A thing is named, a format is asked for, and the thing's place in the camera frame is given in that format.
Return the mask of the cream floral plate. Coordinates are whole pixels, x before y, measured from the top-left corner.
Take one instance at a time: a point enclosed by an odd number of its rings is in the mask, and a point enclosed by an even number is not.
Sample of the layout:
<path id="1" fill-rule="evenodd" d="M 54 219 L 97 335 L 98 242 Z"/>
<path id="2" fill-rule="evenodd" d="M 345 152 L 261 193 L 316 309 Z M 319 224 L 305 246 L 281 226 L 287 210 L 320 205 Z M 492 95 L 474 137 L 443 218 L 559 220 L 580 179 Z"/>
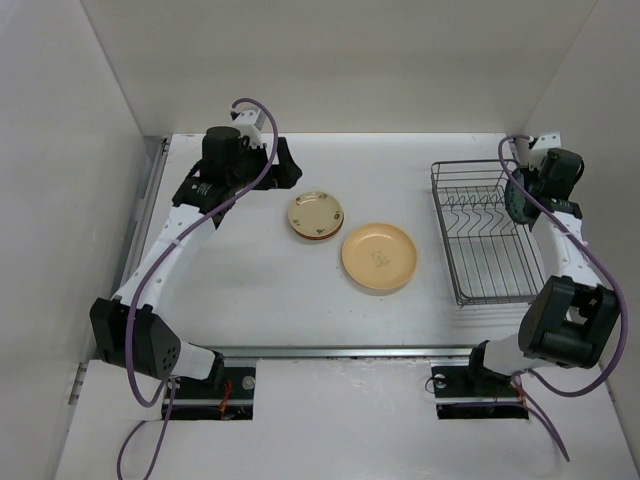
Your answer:
<path id="1" fill-rule="evenodd" d="M 291 201 L 287 218 L 293 230 L 319 236 L 338 229 L 341 211 L 341 204 L 329 193 L 309 191 Z"/>

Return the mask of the large beige plate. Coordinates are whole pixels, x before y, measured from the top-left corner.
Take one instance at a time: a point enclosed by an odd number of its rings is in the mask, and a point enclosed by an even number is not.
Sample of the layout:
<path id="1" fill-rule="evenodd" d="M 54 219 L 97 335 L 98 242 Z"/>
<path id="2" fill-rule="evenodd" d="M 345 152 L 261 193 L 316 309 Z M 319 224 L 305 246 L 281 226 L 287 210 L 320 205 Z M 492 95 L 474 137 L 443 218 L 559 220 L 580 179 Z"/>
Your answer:
<path id="1" fill-rule="evenodd" d="M 368 223 L 347 234 L 341 249 L 347 277 L 376 294 L 403 288 L 418 265 L 418 250 L 401 228 L 388 223 Z"/>

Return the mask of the green blue-patterned plate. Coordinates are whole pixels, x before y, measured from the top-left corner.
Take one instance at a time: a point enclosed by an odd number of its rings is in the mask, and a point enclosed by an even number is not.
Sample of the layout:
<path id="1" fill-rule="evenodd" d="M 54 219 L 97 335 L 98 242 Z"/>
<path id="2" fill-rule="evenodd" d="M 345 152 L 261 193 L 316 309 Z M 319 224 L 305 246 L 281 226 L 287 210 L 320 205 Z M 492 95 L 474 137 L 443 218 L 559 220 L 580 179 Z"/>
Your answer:
<path id="1" fill-rule="evenodd" d="M 523 189 L 528 189 L 530 171 L 527 168 L 516 167 L 511 174 L 513 179 L 507 182 L 504 189 L 507 214 L 514 223 L 531 228 L 537 218 L 538 210 L 518 188 L 520 185 Z"/>

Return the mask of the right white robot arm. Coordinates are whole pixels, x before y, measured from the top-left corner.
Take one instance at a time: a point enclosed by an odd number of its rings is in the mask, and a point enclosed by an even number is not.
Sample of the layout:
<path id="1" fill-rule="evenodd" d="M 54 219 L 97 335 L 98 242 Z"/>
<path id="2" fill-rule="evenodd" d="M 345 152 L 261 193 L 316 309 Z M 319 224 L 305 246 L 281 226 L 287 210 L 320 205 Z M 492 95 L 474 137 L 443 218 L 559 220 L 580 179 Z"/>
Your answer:
<path id="1" fill-rule="evenodd" d="M 533 234 L 547 279 L 516 334 L 472 350 L 463 370 L 470 391 L 487 393 L 499 380 L 545 364 L 589 369 L 598 362 L 621 302 L 596 273 L 582 238 L 582 211 L 570 199 L 583 172 L 582 157 L 562 148 L 511 171 L 506 211 Z"/>

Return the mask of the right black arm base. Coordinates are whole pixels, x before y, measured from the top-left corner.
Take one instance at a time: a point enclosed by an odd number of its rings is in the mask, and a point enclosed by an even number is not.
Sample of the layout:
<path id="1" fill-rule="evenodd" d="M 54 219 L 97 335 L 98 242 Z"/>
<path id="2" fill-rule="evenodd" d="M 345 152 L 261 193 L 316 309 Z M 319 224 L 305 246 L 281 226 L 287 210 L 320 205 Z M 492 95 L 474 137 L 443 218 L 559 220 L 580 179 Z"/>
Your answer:
<path id="1" fill-rule="evenodd" d="M 425 390 L 436 400 L 439 420 L 528 420 L 529 413 L 511 380 L 483 365 L 487 341 L 474 347 L 467 363 L 436 363 Z"/>

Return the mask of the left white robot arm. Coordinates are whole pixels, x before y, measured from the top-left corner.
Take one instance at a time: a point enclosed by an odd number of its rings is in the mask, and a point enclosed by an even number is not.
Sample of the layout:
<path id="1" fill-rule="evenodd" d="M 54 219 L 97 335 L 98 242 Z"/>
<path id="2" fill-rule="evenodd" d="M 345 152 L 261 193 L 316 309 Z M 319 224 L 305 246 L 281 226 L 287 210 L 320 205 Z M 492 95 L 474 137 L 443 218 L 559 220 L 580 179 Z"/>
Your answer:
<path id="1" fill-rule="evenodd" d="M 90 309 L 100 359 L 157 380 L 189 378 L 198 394 L 217 394 L 224 382 L 223 357 L 180 339 L 170 328 L 171 297 L 239 192 L 291 189 L 301 176 L 285 138 L 267 150 L 251 146 L 238 128 L 209 128 L 202 157 L 172 197 L 158 238 L 116 293 L 96 299 Z"/>

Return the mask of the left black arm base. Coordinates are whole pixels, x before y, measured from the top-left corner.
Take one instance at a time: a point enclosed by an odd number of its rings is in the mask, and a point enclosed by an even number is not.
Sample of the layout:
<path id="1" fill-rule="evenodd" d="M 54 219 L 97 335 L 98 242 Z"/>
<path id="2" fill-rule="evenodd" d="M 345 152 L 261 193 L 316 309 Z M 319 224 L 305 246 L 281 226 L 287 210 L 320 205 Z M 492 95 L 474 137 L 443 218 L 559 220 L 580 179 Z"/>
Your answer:
<path id="1" fill-rule="evenodd" d="M 255 359 L 227 358 L 213 379 L 179 377 L 168 388 L 161 413 L 176 421 L 245 421 L 253 419 L 257 386 Z"/>

